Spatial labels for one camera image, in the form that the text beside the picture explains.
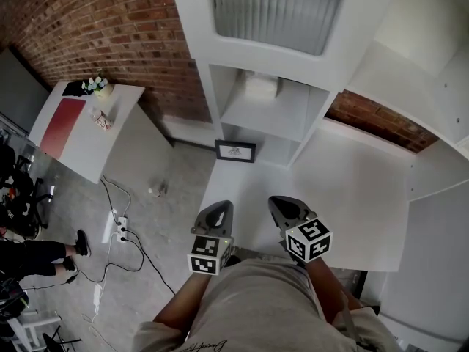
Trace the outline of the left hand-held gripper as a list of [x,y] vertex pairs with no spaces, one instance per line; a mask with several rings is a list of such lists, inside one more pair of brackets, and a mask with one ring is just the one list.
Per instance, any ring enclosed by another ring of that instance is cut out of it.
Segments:
[[217,276],[234,252],[232,222],[234,205],[229,200],[201,210],[191,229],[193,245],[188,254],[190,272]]

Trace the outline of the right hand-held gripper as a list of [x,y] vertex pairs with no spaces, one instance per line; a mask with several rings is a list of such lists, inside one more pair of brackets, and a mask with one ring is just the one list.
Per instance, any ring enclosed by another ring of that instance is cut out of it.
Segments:
[[268,209],[277,228],[286,221],[306,220],[284,231],[284,248],[293,258],[311,262],[330,251],[333,233],[318,216],[307,219],[311,209],[301,200],[287,196],[271,196]]

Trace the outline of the black framed picture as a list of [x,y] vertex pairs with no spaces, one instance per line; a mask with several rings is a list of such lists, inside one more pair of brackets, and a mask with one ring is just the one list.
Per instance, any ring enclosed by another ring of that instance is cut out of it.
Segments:
[[256,154],[256,144],[217,139],[215,140],[215,152],[219,160],[253,163]]

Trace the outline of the person's left forearm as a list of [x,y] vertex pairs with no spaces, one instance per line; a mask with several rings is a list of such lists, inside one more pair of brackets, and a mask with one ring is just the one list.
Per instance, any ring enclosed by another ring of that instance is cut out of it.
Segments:
[[182,333],[189,332],[210,279],[210,275],[192,273],[153,321]]

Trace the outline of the person's right forearm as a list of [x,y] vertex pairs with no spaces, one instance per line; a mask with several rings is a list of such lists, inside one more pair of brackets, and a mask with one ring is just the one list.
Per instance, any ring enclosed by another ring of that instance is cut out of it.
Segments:
[[341,284],[322,258],[306,263],[305,267],[327,322],[332,324],[343,311],[343,295],[347,299],[348,310],[362,307],[360,301]]

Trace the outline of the white corner desk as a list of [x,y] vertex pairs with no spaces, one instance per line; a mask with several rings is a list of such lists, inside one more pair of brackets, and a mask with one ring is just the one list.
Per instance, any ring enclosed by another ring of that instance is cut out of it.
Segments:
[[202,206],[234,205],[237,246],[285,257],[269,213],[270,196],[305,202],[333,232],[325,262],[335,268],[397,271],[409,210],[416,155],[370,134],[324,120],[290,167],[258,160],[218,160]]

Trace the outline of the red mat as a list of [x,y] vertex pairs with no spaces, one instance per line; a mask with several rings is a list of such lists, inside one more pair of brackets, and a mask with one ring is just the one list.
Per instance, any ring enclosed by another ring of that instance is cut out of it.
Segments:
[[72,129],[80,116],[85,100],[62,98],[40,142],[40,149],[59,160]]

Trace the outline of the small floor litter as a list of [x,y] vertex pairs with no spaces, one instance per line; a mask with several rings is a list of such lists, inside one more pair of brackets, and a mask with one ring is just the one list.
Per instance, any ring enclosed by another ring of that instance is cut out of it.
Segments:
[[154,198],[159,198],[159,197],[166,195],[167,191],[168,191],[168,184],[166,181],[151,185],[148,188],[148,194]]

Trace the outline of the white shelf hutch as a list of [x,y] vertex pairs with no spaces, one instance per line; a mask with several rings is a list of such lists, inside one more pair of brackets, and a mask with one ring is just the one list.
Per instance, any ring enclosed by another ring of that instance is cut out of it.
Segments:
[[[350,91],[469,159],[469,0],[175,0],[214,129],[277,139],[290,166],[334,98]],[[273,99],[245,71],[279,78]]]

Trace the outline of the person's grey t-shirt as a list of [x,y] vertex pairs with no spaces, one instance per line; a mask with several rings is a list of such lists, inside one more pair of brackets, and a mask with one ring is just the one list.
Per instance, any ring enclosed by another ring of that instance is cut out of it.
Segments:
[[153,319],[132,352],[402,352],[371,308],[342,297],[330,324],[305,266],[244,260],[211,276],[189,332]]

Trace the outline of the white side cabinet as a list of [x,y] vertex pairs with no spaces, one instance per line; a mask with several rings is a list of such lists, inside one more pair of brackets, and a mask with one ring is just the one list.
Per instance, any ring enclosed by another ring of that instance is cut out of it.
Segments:
[[[86,104],[57,161],[93,183],[107,177],[146,192],[164,181],[172,147],[138,104],[143,87],[116,84],[111,95],[101,100],[96,95],[62,96],[66,86],[66,81],[58,82],[48,96],[30,131],[32,143],[40,149],[62,98],[82,99]],[[112,121],[110,130],[104,131],[92,121],[88,112],[92,107]]]

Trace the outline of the white tissue box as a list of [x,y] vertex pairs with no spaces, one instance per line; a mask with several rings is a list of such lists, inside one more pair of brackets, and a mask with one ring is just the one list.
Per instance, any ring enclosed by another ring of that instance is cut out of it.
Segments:
[[264,73],[245,71],[245,93],[250,98],[273,99],[278,93],[279,78]]

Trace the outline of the large white panel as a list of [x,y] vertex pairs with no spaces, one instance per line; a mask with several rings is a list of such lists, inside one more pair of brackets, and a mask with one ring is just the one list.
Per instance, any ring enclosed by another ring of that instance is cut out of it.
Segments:
[[469,342],[469,182],[410,203],[399,270],[380,314],[429,338],[430,350]]

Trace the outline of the white flowers in pot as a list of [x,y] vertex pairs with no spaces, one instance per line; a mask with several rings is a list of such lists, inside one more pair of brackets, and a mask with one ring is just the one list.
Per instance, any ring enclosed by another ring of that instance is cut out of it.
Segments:
[[93,93],[98,99],[107,99],[114,90],[114,85],[111,84],[107,78],[97,76],[96,78],[89,78],[81,83],[82,90]]

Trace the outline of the black flat mat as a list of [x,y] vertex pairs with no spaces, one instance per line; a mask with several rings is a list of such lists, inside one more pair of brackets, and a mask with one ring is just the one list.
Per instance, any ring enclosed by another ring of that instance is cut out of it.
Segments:
[[84,81],[72,81],[67,84],[62,96],[82,97],[91,95],[92,93],[93,90],[88,89],[87,84]]

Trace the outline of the black folding chair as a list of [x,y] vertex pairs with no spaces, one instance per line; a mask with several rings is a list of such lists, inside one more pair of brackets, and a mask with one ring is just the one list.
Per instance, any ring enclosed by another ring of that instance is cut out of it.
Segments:
[[82,339],[63,340],[59,334],[60,329],[61,326],[57,326],[51,336],[43,333],[43,340],[45,343],[45,349],[43,352],[69,352],[70,348],[72,348],[72,352],[76,352],[74,345],[77,342],[81,342]]

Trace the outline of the white metal rack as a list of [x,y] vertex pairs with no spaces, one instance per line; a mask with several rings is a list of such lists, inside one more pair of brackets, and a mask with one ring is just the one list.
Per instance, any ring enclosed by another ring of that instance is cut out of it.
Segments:
[[62,318],[59,315],[39,320],[20,320],[19,318],[8,320],[7,324],[15,335],[12,341],[15,352],[44,351],[46,346],[44,342],[40,342],[38,328],[61,321]]

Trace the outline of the grey flat panel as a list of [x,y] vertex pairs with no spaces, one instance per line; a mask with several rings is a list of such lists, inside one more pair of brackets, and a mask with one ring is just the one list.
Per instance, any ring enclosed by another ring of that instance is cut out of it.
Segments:
[[28,136],[50,95],[37,77],[5,48],[0,53],[0,120]]

